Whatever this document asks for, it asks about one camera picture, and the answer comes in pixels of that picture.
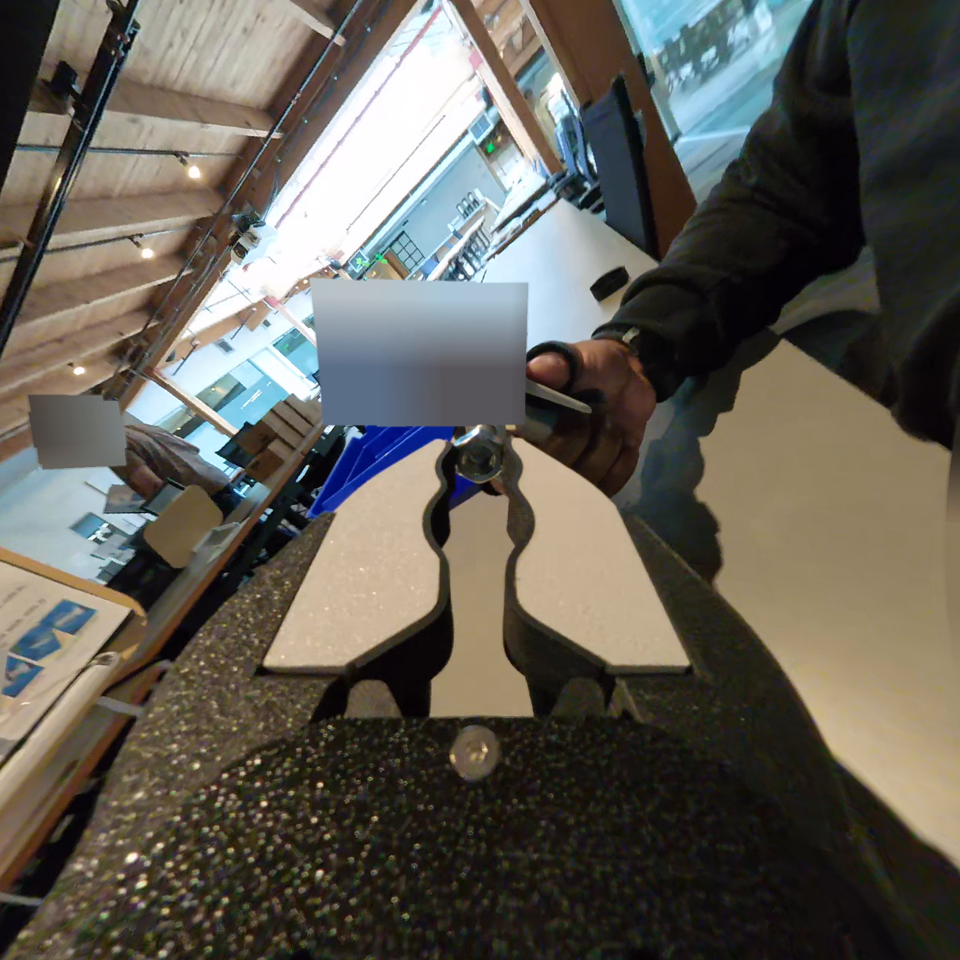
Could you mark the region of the instruction poster board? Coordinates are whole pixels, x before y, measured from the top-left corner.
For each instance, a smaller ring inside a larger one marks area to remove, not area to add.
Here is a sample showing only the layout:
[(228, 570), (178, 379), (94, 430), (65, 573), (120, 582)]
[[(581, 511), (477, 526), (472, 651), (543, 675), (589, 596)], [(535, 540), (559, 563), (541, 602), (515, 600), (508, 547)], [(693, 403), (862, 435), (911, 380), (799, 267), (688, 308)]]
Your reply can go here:
[(147, 617), (129, 596), (1, 549), (2, 762), (126, 629)]

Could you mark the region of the wooden column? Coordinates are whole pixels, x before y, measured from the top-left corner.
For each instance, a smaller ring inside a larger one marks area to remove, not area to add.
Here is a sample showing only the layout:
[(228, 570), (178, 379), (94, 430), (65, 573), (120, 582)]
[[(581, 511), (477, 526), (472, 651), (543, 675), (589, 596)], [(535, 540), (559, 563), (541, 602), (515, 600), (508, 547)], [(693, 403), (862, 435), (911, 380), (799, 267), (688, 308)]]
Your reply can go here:
[(655, 106), (613, 1), (522, 1), (541, 44), (578, 107), (595, 102), (623, 76), (631, 106), (643, 115), (645, 165), (661, 259), (693, 216), (697, 202)]

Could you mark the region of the silver hex nut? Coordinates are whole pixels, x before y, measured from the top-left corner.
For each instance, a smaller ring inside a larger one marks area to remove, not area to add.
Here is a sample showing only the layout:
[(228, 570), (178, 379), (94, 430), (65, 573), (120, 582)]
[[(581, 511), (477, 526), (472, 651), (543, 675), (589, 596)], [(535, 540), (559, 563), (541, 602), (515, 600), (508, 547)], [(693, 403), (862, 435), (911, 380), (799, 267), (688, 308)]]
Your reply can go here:
[(454, 440), (453, 450), (456, 473), (470, 483), (490, 483), (502, 472), (503, 441), (497, 434), (464, 434)]

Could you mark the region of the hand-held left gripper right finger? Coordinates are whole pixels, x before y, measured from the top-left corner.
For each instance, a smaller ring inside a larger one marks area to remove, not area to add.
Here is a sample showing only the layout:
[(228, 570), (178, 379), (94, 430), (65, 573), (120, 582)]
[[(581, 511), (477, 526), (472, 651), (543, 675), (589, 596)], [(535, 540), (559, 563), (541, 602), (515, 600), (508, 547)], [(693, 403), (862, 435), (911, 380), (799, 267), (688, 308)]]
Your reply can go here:
[(690, 657), (616, 505), (522, 438), (510, 444), (510, 588), (534, 636), (608, 674), (683, 674)]

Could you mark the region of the tan backing board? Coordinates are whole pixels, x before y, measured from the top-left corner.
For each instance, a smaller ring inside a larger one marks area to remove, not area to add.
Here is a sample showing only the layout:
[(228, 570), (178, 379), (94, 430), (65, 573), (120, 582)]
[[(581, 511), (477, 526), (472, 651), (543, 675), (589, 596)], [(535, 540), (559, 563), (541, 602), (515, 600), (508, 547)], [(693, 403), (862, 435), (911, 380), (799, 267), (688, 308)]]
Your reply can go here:
[(169, 496), (166, 506), (142, 528), (144, 543), (167, 566), (184, 569), (196, 548), (223, 521), (222, 510), (200, 486)]

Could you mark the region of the person's right hand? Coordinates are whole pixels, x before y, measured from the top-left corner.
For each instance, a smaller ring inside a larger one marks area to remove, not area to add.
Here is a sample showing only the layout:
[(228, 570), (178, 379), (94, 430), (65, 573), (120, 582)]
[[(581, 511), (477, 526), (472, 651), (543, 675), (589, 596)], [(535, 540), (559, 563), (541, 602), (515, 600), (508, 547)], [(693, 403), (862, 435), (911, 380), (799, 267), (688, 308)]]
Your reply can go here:
[(637, 468), (656, 392), (630, 346), (616, 339), (546, 342), (529, 352), (527, 377), (591, 406), (564, 411), (545, 438), (523, 438), (612, 498)]

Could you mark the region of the person's right forearm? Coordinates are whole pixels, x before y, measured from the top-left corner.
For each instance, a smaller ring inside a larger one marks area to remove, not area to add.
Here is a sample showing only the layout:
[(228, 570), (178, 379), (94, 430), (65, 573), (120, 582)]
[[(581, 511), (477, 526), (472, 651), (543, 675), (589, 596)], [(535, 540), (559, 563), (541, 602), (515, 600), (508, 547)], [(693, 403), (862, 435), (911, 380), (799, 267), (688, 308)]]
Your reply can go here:
[(810, 4), (738, 156), (593, 335), (628, 346), (659, 402), (719, 370), (866, 244), (847, 50), (856, 7)]

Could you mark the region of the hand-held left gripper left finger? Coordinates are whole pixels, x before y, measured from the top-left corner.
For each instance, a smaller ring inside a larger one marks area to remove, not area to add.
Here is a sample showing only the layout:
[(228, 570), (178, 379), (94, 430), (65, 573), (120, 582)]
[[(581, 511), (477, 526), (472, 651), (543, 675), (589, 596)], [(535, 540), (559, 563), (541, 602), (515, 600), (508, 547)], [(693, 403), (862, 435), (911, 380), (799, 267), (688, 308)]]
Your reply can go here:
[(263, 657), (264, 671), (358, 676), (394, 650), (415, 676), (446, 666), (451, 452), (449, 440), (433, 438), (342, 501)]

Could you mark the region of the large blue plastic bin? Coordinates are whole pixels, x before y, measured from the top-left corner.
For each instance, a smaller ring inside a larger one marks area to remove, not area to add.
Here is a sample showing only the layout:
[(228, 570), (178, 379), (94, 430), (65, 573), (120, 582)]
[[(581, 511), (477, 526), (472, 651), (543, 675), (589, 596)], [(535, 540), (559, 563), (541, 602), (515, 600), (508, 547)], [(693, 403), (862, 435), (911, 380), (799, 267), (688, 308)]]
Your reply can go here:
[(320, 514), (334, 512), (378, 474), (434, 441), (449, 441), (453, 433), (452, 426), (367, 426), (361, 437), (348, 440), (313, 506), (307, 511), (307, 518), (312, 521)]

